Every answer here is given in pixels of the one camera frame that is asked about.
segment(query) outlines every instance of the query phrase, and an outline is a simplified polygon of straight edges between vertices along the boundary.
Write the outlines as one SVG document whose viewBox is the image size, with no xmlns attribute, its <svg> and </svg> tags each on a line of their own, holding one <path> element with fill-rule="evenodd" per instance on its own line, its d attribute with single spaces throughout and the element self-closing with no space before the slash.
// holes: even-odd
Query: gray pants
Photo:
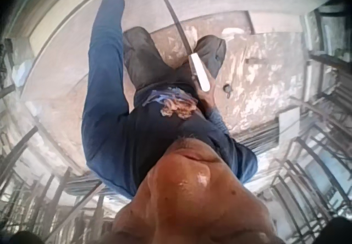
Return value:
<svg viewBox="0 0 352 244">
<path fill-rule="evenodd" d="M 161 58 L 150 34 L 142 27 L 123 33 L 124 64 L 136 90 L 161 81 L 184 82 L 193 85 L 189 63 L 177 69 L 169 67 Z M 213 35 L 198 40 L 194 52 L 216 78 L 224 62 L 226 43 Z"/>
</svg>

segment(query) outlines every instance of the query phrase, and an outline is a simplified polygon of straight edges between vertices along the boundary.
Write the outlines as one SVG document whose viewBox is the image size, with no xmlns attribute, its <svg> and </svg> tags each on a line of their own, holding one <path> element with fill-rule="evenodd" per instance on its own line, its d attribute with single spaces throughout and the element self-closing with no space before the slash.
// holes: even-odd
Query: blue shirt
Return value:
<svg viewBox="0 0 352 244">
<path fill-rule="evenodd" d="M 161 85 L 139 95 L 129 113 L 123 91 L 124 0 L 102 0 L 91 35 L 89 79 L 82 116 L 82 140 L 88 167 L 111 189 L 133 198 L 148 171 L 179 137 L 193 137 L 210 145 L 243 183 L 257 171 L 257 158 L 229 137 L 217 110 L 194 113 L 183 120 L 163 117 L 157 102 L 142 106 L 152 90 L 189 86 Z"/>
</svg>

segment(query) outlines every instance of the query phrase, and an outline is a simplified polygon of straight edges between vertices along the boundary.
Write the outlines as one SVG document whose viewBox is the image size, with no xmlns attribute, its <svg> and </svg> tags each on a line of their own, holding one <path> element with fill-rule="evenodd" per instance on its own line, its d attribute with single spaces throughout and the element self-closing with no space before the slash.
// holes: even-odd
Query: construction site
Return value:
<svg viewBox="0 0 352 244">
<path fill-rule="evenodd" d="M 130 200 L 86 165 L 81 123 L 92 26 L 102 0 L 16 0 L 1 33 L 0 231 L 84 244 Z M 351 18 L 341 0 L 169 0 L 191 48 L 215 35 L 227 52 L 215 101 L 230 136 L 258 159 L 244 186 L 285 243 L 313 243 L 352 219 Z M 187 57 L 163 0 L 125 0 L 164 62 Z M 124 71 L 134 109 L 135 87 Z"/>
</svg>

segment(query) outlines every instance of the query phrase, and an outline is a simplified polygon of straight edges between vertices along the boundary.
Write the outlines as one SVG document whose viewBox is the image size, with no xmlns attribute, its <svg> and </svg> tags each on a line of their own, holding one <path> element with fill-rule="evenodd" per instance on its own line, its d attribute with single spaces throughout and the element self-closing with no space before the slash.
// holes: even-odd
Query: man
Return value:
<svg viewBox="0 0 352 244">
<path fill-rule="evenodd" d="M 206 36 L 195 48 L 209 70 L 205 93 L 188 63 L 164 63 L 143 28 L 122 33 L 123 9 L 124 0 L 103 0 L 98 10 L 82 121 L 87 165 L 131 199 L 103 243 L 276 243 L 268 210 L 242 185 L 256 156 L 216 109 L 225 42 Z M 130 114 L 123 62 L 136 87 Z"/>
</svg>

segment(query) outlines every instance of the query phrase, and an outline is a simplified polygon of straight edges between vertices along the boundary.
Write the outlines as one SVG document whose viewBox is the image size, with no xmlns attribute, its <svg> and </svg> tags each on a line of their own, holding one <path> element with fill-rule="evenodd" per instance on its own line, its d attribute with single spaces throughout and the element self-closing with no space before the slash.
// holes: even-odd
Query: leg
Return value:
<svg viewBox="0 0 352 244">
<path fill-rule="evenodd" d="M 199 58 L 203 61 L 210 74 L 216 79 L 220 68 L 225 60 L 226 43 L 214 35 L 207 35 L 199 39 L 194 49 Z M 179 81 L 192 82 L 192 74 L 189 63 L 186 62 L 176 70 Z"/>
<path fill-rule="evenodd" d="M 173 72 L 144 28 L 135 27 L 124 32 L 123 42 L 124 64 L 136 90 L 159 82 Z"/>
</svg>

